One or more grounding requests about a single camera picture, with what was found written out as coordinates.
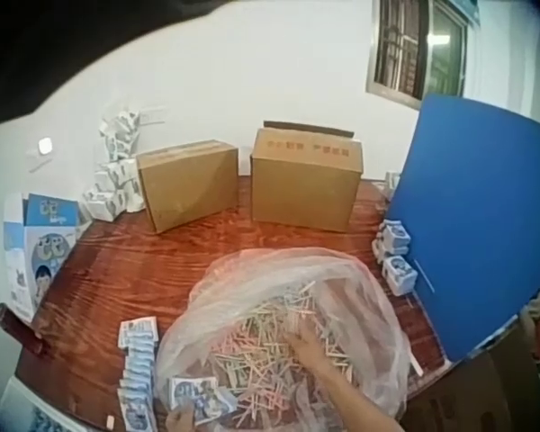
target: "small white packet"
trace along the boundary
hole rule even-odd
[[[156,432],[151,400],[137,391],[118,389],[118,401],[126,432]]]
[[[146,384],[148,386],[149,393],[152,393],[152,374],[137,373],[128,369],[124,369],[122,371],[122,377],[124,379],[133,380],[137,383]]]
[[[418,272],[402,256],[390,256],[383,261],[382,276],[394,295],[404,295],[414,289]]]
[[[144,210],[146,205],[138,178],[133,178],[124,185],[124,193],[126,194],[126,212],[135,213]]]
[[[188,400],[194,401],[203,392],[218,387],[218,378],[205,376],[203,378],[170,378],[170,409],[184,405]]]
[[[90,189],[84,193],[84,204],[94,219],[112,222],[126,207],[123,191],[101,192]]]
[[[386,248],[402,248],[410,243],[410,235],[402,224],[387,225],[382,230],[382,241]]]
[[[151,395],[152,389],[149,388],[146,382],[132,380],[131,378],[121,378],[119,384],[123,389],[132,390],[133,392],[143,392],[147,395]]]
[[[137,372],[139,368],[148,369],[149,371],[153,370],[152,362],[148,360],[141,359],[135,355],[127,355],[124,359],[124,369],[129,369],[131,371]]]
[[[118,330],[118,348],[125,349],[128,346],[128,336],[139,335],[147,338],[151,335],[154,344],[158,342],[158,323],[156,317],[142,317],[123,321]]]

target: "red wooden table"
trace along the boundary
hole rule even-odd
[[[58,410],[100,429],[112,415],[114,429],[123,430],[116,396],[124,362],[116,345],[120,322],[156,315],[163,335],[185,311],[188,293],[213,260],[244,248],[323,247],[358,257],[382,281],[371,242],[382,220],[377,208],[383,198],[372,184],[360,184],[347,233],[254,222],[249,178],[241,177],[239,184],[237,209],[159,236],[150,231],[144,212],[123,214],[114,223],[95,221],[32,323],[49,349],[40,357],[23,350],[16,376]],[[415,391],[445,370],[444,357],[418,304],[389,297],[425,371],[423,381],[411,381]],[[155,405],[163,430],[166,412]]]

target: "clear plastic bag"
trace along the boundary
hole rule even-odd
[[[157,392],[168,406],[173,376],[208,376],[212,344],[260,303],[311,283],[313,300],[348,355],[360,390],[391,416],[405,407],[410,343],[383,289],[352,256],[305,247],[250,249],[215,261],[192,289],[187,311],[162,338]],[[315,400],[306,379],[292,390],[294,414],[279,424],[264,415],[262,429],[325,430],[338,422],[327,400]],[[220,424],[210,429],[226,430]]]

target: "open cardboard box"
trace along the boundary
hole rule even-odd
[[[410,400],[400,423],[407,432],[540,431],[540,380],[522,328]]]
[[[363,171],[354,133],[265,121],[252,152],[255,221],[346,231]]]

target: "black object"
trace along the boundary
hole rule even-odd
[[[124,43],[228,0],[0,0],[0,122]]]

